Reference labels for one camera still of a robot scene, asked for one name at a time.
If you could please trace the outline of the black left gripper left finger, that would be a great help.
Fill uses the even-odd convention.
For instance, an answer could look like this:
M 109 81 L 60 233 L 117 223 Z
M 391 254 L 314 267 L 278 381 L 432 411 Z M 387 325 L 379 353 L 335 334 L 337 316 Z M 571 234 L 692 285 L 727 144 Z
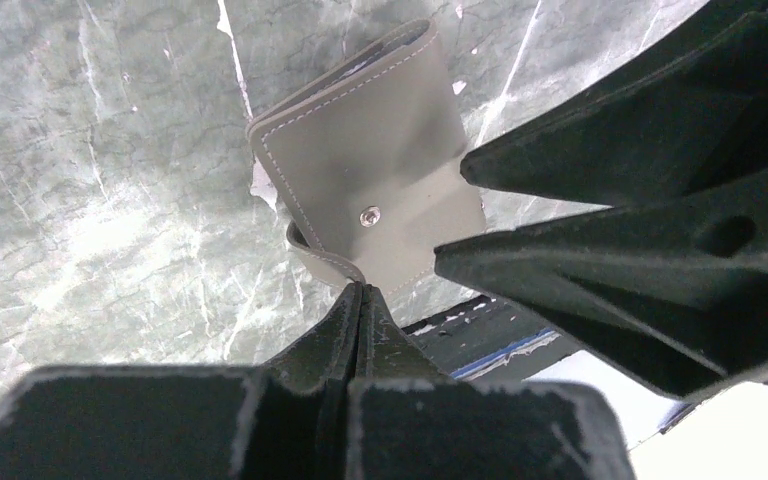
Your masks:
M 0 479 L 340 479 L 363 287 L 268 364 L 53 365 L 0 402 Z

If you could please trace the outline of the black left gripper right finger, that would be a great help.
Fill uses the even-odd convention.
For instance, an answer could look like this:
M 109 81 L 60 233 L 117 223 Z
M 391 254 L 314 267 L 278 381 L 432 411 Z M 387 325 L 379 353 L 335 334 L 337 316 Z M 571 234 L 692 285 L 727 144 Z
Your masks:
M 349 479 L 631 479 L 618 419 L 595 388 L 458 382 L 362 287 L 347 391 Z

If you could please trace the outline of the grey leather card holder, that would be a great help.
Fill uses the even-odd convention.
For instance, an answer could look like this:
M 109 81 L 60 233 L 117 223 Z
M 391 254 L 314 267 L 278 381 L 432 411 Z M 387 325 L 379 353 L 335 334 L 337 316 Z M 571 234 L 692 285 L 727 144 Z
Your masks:
M 284 202 L 292 251 L 318 280 L 387 297 L 433 269 L 438 245 L 481 233 L 470 147 L 435 24 L 403 24 L 295 92 L 247 138 Z

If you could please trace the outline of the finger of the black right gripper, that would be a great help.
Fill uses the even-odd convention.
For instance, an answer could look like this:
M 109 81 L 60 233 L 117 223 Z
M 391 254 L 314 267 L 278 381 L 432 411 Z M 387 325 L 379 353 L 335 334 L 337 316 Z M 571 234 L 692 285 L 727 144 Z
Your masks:
M 654 392 L 768 383 L 768 168 L 681 199 L 439 246 L 448 280 L 533 311 Z
M 662 40 L 470 152 L 472 185 L 620 206 L 768 169 L 768 1 L 710 1 Z

